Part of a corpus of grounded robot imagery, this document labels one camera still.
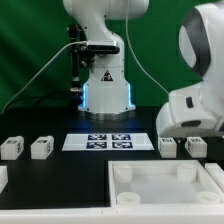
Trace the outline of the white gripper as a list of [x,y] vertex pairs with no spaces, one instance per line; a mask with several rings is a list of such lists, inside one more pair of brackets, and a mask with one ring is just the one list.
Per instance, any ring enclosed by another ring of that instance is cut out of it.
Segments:
[[174,90],[156,119],[157,135],[166,137],[213,137],[224,135],[224,116],[202,102],[202,83]]

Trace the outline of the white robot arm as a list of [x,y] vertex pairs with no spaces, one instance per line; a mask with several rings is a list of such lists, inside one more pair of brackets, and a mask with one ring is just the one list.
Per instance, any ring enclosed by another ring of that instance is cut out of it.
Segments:
[[[149,0],[63,0],[84,29],[80,53],[89,67],[79,110],[96,119],[132,112],[124,77],[124,42],[107,20],[128,21],[145,14]],[[194,7],[179,31],[179,49],[202,81],[174,90],[156,119],[160,137],[224,135],[224,0]]]

